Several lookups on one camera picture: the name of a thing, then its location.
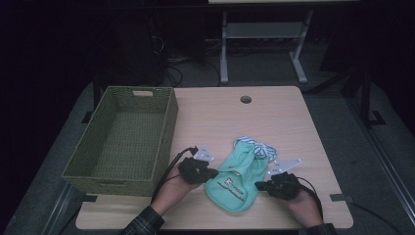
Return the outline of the white metal stand frame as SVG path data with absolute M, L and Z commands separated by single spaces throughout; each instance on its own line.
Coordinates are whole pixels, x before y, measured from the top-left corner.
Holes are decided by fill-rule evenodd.
M 291 23 L 231 23 L 228 21 L 227 13 L 222 14 L 221 26 L 221 51 L 220 51 L 220 80 L 221 84 L 229 82 L 227 66 L 227 40 L 228 39 L 296 39 L 298 45 L 294 51 L 289 53 L 290 60 L 302 84 L 308 79 L 300 63 L 300 53 L 308 33 L 309 25 L 313 16 L 312 11 L 305 14 L 302 22 Z

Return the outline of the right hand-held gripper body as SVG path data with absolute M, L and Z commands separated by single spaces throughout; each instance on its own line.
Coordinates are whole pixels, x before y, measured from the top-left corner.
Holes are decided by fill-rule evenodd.
M 267 173 L 270 179 L 264 183 L 264 190 L 271 196 L 281 200 L 294 199 L 300 190 L 300 183 L 289 170 L 300 165 L 301 160 L 274 161 Z

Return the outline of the green woven basket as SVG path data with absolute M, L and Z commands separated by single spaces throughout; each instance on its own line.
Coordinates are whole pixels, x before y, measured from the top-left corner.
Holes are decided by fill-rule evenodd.
M 171 87 L 108 87 L 63 179 L 90 194 L 152 196 L 168 167 L 177 115 Z

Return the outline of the person's left hand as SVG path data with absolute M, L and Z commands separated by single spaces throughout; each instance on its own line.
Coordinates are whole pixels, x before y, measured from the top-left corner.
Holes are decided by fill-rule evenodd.
M 160 216 L 179 204 L 191 191 L 197 189 L 199 184 L 189 184 L 175 167 L 168 175 L 168 180 L 162 185 L 150 207 Z

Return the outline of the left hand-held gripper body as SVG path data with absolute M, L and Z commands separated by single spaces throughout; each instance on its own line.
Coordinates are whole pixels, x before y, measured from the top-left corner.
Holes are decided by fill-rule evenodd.
M 215 175 L 208 172 L 209 164 L 214 160 L 208 147 L 204 145 L 191 158 L 185 158 L 178 166 L 184 181 L 188 184 L 206 183 L 205 177 Z

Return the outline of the black metal stand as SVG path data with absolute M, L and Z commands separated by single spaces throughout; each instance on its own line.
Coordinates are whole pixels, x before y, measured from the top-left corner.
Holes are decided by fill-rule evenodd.
M 386 125 L 378 111 L 370 109 L 371 104 L 371 77 L 364 65 L 355 65 L 346 72 L 346 83 L 342 89 L 344 97 L 352 99 L 358 96 L 357 113 L 367 128 L 373 125 Z

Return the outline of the grey tape piece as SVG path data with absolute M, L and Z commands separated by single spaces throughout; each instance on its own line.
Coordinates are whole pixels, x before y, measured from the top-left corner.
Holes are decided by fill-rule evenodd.
M 330 199 L 332 202 L 345 201 L 346 203 L 353 203 L 353 198 L 345 194 L 331 194 Z

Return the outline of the person's right hand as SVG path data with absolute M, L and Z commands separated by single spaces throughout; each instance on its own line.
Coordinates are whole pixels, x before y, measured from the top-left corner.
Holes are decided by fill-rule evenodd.
M 323 223 L 323 218 L 320 215 L 314 199 L 303 190 L 287 203 L 287 207 L 297 222 L 305 228 L 314 227 Z

